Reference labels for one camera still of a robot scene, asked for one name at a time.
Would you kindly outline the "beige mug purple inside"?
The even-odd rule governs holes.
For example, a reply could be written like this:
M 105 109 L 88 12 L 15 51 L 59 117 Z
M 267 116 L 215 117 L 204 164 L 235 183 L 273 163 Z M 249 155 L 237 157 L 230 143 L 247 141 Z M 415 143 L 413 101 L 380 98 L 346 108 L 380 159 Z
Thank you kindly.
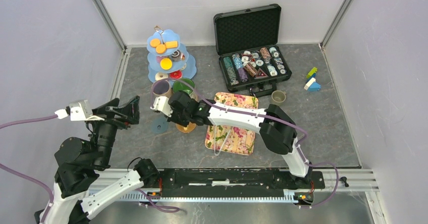
M 151 96 L 165 96 L 170 98 L 173 95 L 171 85 L 168 80 L 158 80 L 153 83 L 151 88 Z

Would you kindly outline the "floral rectangular tray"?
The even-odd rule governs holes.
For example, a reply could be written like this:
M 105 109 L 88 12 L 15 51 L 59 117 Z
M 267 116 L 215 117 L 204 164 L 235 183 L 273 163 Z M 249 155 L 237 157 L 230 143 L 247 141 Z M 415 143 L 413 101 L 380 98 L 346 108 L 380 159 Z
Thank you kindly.
M 215 101 L 228 106 L 236 106 L 248 109 L 258 108 L 258 99 L 254 96 L 218 92 L 215 94 Z M 213 150 L 213 127 L 215 126 L 208 127 L 204 143 L 205 147 L 211 150 Z M 235 127 L 234 140 L 236 147 L 236 153 L 234 154 L 251 155 L 253 153 L 255 143 L 255 133 L 253 131 Z

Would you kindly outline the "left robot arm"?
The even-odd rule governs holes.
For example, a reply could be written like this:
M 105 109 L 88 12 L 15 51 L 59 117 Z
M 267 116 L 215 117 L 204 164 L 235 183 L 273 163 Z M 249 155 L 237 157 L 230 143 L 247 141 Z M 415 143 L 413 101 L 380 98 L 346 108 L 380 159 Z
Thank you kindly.
M 89 223 L 103 209 L 129 191 L 153 187 L 159 171 L 150 159 L 140 159 L 123 177 L 88 195 L 99 172 L 110 168 L 110 157 L 118 130 L 137 125 L 140 119 L 139 96 L 120 104 L 118 98 L 92 108 L 87 99 L 71 102 L 61 116 L 83 121 L 91 132 L 89 140 L 69 137 L 55 153 L 58 169 L 53 199 L 34 214 L 37 223 Z

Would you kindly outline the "chocolate swirl cake roll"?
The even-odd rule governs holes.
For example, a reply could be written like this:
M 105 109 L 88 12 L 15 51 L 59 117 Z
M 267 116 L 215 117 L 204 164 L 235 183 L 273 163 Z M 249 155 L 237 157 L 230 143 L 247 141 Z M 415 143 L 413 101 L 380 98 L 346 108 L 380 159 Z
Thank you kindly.
M 185 59 L 185 55 L 180 50 L 176 50 L 170 55 L 170 59 L 172 62 L 179 62 Z

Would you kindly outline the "blue three-tier cake stand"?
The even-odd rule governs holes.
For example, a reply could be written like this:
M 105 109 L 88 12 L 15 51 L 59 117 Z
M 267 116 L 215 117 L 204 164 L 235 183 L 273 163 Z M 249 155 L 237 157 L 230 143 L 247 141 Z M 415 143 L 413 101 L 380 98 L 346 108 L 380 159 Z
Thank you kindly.
M 160 79 L 192 79 L 197 72 L 196 60 L 179 34 L 171 29 L 154 27 L 154 34 L 147 40 L 148 78 L 154 83 Z

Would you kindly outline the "round orange biscuit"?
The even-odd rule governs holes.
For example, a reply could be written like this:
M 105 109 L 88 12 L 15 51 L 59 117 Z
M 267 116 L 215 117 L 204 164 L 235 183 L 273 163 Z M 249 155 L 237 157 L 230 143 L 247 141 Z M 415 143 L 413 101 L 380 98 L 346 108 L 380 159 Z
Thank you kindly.
M 150 45 L 151 47 L 153 47 L 153 48 L 156 48 L 156 47 L 157 47 L 157 46 L 159 46 L 161 43 L 162 43 L 162 42 L 161 42 L 161 40 L 160 40 L 160 39 L 158 39 L 158 38 L 154 38 L 154 39 L 151 39 L 151 40 L 150 40 L 149 45 Z
M 156 51 L 156 53 L 158 53 L 158 54 L 163 54 L 163 53 L 165 53 L 165 52 L 166 52 L 166 50 L 167 50 L 167 48 L 166 48 L 166 45 L 165 45 L 165 44 L 159 44 L 159 45 L 157 45 L 157 46 L 156 46 L 156 48 L 155 48 L 155 51 Z

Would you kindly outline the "small beige cup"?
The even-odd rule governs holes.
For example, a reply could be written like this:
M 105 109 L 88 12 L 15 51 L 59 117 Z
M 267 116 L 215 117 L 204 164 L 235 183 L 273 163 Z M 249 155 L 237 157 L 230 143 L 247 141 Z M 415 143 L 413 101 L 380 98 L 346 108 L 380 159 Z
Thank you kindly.
M 277 106 L 282 106 L 286 99 L 287 93 L 285 91 L 275 90 L 271 94 L 270 103 Z

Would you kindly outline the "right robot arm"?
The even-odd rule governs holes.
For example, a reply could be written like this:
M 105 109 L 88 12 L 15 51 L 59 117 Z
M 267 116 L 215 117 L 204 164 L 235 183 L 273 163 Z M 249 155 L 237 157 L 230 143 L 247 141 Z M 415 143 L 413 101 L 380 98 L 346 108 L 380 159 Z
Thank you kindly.
M 230 126 L 259 134 L 266 148 L 282 156 L 291 174 L 292 183 L 306 187 L 312 180 L 309 161 L 299 152 L 298 131 L 302 129 L 277 105 L 268 108 L 241 108 L 202 98 L 196 101 L 179 91 L 171 97 L 153 96 L 150 108 L 163 113 L 169 122 L 183 127 Z

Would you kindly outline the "green-inside floral mug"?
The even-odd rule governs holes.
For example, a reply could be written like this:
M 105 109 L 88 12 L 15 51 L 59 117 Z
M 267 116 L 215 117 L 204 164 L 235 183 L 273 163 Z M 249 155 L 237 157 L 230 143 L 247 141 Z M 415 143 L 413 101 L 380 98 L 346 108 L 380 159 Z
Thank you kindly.
M 181 78 L 180 81 L 175 81 L 172 87 L 174 93 L 178 91 L 183 91 L 187 93 L 192 99 L 198 100 L 198 96 L 194 92 L 194 89 L 195 83 L 189 78 Z

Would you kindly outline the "square yellow biscuit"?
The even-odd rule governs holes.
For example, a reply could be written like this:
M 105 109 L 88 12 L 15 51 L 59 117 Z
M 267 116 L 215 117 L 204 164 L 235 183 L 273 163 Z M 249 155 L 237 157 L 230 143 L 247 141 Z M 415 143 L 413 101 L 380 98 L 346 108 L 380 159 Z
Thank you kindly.
M 178 41 L 167 41 L 165 42 L 166 49 L 177 48 L 179 46 Z

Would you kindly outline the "silver serving tongs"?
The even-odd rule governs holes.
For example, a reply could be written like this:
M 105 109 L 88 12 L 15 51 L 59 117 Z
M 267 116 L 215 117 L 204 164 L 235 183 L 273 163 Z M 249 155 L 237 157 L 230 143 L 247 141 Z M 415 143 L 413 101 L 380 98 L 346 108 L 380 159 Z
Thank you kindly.
M 234 132 L 235 127 L 215 126 L 212 135 L 212 146 L 215 156 L 223 152 L 236 153 Z

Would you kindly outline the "blue smiley coaster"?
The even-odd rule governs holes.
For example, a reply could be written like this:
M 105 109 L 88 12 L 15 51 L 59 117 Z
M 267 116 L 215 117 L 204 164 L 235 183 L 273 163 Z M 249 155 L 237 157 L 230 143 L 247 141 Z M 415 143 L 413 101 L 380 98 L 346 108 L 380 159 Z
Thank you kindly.
M 155 134 L 165 133 L 169 128 L 169 123 L 165 117 L 158 117 L 151 123 L 151 131 Z

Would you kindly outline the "white glazed donut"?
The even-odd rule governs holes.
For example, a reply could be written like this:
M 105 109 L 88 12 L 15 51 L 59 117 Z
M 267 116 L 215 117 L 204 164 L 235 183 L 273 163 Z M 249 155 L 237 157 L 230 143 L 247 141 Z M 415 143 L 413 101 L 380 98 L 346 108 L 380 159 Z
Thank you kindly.
M 157 72 L 157 73 L 155 74 L 155 80 L 156 80 L 156 81 L 163 80 L 163 79 L 167 79 L 168 77 L 169 77 L 169 75 L 168 75 L 168 74 L 166 74 L 166 73 L 162 73 L 162 72 Z

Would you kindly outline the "red glazed donut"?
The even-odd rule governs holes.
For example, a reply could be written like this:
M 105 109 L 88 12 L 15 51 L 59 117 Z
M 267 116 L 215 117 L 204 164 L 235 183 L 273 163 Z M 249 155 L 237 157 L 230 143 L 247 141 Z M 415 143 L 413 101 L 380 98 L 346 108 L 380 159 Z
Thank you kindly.
M 182 73 L 181 70 L 177 70 L 177 71 L 169 73 L 169 77 L 171 79 L 175 79 L 175 80 L 176 79 L 181 79 L 183 77 L 183 73 Z

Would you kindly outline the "black poker chip case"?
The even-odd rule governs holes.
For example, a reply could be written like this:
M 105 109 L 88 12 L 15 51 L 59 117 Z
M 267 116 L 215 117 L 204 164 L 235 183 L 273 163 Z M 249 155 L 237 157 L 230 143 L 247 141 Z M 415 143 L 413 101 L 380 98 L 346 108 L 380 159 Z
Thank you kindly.
M 292 71 L 280 51 L 278 4 L 218 13 L 213 17 L 220 71 L 230 92 L 268 96 Z

